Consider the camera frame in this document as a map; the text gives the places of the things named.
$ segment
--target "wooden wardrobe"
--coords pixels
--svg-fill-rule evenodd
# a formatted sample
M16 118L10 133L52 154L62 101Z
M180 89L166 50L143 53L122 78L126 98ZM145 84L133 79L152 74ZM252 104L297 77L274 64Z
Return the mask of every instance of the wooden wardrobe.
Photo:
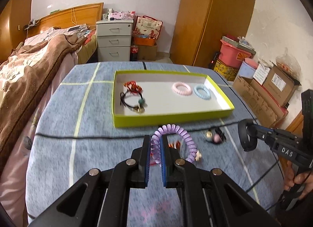
M255 0L181 0L171 60L207 68L223 35L246 35L254 4Z
M23 27L30 21L32 0L9 0L0 14L0 64L26 39Z

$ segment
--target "purple spiral hair tie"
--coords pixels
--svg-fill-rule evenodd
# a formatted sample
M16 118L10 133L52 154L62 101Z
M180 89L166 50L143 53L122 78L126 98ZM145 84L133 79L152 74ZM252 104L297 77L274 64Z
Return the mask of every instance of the purple spiral hair tie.
M180 126L176 126L174 124L163 125L162 127L158 128L158 130L154 132L154 135L152 135L151 137L152 158L155 159L156 163L161 162L160 138L163 134L168 134L168 133L173 133L173 132L179 134L181 138L183 138L186 144L188 145L189 155L186 158L186 161L194 163L196 154L198 151L195 142L192 140L190 134L186 130L184 130L184 128Z

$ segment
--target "human hand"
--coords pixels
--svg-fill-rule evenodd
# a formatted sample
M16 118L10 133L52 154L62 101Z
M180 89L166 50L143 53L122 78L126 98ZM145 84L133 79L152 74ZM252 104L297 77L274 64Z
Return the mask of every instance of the human hand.
M308 172L303 172L295 177L295 171L292 168L292 163L287 162L287 168L285 170L284 177L284 190L289 191L291 187L296 184L301 184L307 177ZM305 188L302 191L299 199L303 199L309 192L313 190L313 174L311 174L308 179L305 181Z

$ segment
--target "cabinet drawer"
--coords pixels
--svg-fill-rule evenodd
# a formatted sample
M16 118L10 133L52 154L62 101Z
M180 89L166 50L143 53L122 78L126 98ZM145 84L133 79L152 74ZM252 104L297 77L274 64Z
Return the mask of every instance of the cabinet drawer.
M131 23L97 24L97 36L104 35L131 35Z
M98 61L129 61L130 47L98 47Z
M109 35L97 37L98 47L129 47L130 40L130 35Z

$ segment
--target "blue spiral hair tie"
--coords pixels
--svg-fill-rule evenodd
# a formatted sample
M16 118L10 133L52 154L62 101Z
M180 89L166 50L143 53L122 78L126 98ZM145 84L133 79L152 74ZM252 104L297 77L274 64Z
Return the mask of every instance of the blue spiral hair tie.
M205 91L206 95L203 95L199 92L199 89L202 89L203 91ZM207 89L207 87L205 85L197 85L195 86L195 88L193 89L195 91L195 94L204 99L204 100L210 100L211 99L211 93L210 91Z

